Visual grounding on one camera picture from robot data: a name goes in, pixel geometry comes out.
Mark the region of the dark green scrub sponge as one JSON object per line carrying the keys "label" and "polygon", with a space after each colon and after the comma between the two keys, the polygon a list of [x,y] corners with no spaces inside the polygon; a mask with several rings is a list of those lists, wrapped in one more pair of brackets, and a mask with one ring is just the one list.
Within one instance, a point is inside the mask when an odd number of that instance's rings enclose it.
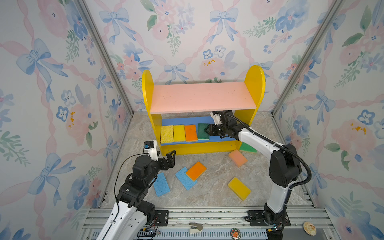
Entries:
{"label": "dark green scrub sponge", "polygon": [[210,135],[206,132],[206,128],[209,127],[210,124],[206,123],[198,123],[197,137],[199,141],[208,141],[210,139]]}

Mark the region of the orange scrub sponge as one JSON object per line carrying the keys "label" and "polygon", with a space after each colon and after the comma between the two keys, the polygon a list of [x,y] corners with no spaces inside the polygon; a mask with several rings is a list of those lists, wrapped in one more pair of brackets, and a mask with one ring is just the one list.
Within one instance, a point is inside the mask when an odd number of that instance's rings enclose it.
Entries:
{"label": "orange scrub sponge", "polygon": [[186,136],[186,142],[197,142],[198,136],[197,136],[197,130],[196,125],[185,125],[185,136]]}

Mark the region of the yellow scrub sponge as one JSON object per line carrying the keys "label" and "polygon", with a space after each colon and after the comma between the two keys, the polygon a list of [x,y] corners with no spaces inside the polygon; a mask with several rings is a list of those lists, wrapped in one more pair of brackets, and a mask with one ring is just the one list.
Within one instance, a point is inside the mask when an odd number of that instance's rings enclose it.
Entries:
{"label": "yellow scrub sponge", "polygon": [[184,125],[174,125],[174,142],[185,142],[186,141],[186,133]]}

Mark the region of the bright green scrub sponge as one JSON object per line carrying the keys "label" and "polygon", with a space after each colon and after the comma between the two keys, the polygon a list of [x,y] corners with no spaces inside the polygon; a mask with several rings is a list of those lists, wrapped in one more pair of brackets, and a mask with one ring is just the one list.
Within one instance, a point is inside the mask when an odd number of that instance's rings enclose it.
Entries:
{"label": "bright green scrub sponge", "polygon": [[247,152],[247,153],[257,153],[258,152],[255,148],[253,148],[252,146],[250,146],[246,143],[241,144],[239,151]]}

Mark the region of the porous yellow sponge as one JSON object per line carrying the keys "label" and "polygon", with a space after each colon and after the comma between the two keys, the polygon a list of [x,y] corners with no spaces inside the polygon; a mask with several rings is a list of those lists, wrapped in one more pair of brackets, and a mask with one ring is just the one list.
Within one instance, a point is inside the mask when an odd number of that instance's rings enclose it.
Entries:
{"label": "porous yellow sponge", "polygon": [[174,126],[161,126],[161,144],[174,142]]}

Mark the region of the pale yellow sponge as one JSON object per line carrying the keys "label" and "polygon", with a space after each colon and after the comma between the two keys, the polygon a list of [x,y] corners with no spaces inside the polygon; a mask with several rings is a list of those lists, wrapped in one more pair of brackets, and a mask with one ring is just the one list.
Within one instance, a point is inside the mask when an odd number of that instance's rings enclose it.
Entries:
{"label": "pale yellow sponge", "polygon": [[186,175],[194,182],[196,181],[207,168],[201,163],[197,162],[189,170],[186,171]]}

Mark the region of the pink orange sponge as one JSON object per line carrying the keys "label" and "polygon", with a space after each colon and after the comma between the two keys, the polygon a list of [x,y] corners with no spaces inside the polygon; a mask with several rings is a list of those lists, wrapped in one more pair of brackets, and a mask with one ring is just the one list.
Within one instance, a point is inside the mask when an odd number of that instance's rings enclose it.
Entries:
{"label": "pink orange sponge", "polygon": [[230,152],[229,158],[235,163],[238,168],[248,162],[247,158],[239,150],[234,150]]}

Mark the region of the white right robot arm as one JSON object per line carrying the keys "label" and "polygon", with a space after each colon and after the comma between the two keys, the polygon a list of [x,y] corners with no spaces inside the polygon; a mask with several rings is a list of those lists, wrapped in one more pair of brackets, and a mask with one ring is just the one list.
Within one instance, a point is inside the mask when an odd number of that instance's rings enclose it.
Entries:
{"label": "white right robot arm", "polygon": [[283,145],[252,129],[235,117],[232,111],[213,111],[214,120],[205,128],[210,136],[233,138],[256,149],[270,160],[269,177],[272,180],[270,197],[264,206],[262,220],[272,227],[272,232],[281,232],[287,224],[287,206],[293,189],[308,182],[298,181],[305,162],[297,155],[296,148]]}

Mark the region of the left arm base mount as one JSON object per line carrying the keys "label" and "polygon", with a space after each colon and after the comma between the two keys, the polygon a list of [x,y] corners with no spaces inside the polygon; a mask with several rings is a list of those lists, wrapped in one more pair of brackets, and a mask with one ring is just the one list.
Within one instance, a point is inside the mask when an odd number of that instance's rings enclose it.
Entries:
{"label": "left arm base mount", "polygon": [[151,210],[147,215],[145,227],[167,227],[169,222],[168,210]]}

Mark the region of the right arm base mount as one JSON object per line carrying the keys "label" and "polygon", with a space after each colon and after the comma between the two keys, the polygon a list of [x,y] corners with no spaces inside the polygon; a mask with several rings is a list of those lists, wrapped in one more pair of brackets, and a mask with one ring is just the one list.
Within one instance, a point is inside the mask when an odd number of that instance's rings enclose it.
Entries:
{"label": "right arm base mount", "polygon": [[285,227],[290,227],[291,222],[287,211],[274,213],[271,210],[249,210],[244,220],[251,227],[266,227],[268,232],[282,232]]}

